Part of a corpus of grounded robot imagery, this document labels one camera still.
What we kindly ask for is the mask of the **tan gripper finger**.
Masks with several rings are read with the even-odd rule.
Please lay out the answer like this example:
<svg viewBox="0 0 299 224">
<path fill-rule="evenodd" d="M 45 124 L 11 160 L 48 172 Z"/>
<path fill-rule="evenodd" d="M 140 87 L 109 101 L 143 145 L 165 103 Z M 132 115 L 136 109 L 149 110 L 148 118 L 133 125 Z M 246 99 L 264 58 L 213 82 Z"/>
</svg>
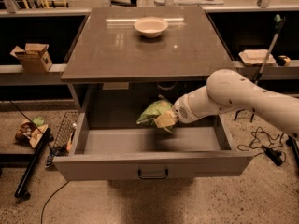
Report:
<svg viewBox="0 0 299 224">
<path fill-rule="evenodd" d="M 157 119 L 154 120 L 154 123 L 158 128 L 166 128 L 175 125 L 178 122 L 178 117 L 175 112 L 168 110 Z"/>
</svg>

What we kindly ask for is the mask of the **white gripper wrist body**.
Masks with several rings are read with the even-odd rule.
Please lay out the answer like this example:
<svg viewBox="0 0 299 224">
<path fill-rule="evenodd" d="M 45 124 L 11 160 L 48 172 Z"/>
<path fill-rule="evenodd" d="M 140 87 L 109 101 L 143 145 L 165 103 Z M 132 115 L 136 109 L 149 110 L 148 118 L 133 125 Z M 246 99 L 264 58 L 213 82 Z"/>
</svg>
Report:
<svg viewBox="0 0 299 224">
<path fill-rule="evenodd" d="M 232 108 L 215 102 L 208 96 L 206 86 L 178 98 L 173 109 L 182 123 L 193 123 L 199 119 L 231 111 Z"/>
</svg>

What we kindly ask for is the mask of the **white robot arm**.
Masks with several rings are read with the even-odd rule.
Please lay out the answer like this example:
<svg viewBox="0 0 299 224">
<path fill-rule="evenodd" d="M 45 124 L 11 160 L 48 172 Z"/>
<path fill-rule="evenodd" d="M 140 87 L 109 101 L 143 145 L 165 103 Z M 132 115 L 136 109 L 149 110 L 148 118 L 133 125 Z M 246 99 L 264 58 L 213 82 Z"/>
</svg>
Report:
<svg viewBox="0 0 299 224">
<path fill-rule="evenodd" d="M 233 70 L 212 73 L 206 85 L 178 98 L 154 122 L 158 128 L 192 123 L 233 109 L 246 109 L 295 140 L 299 139 L 299 99 L 268 91 Z"/>
</svg>

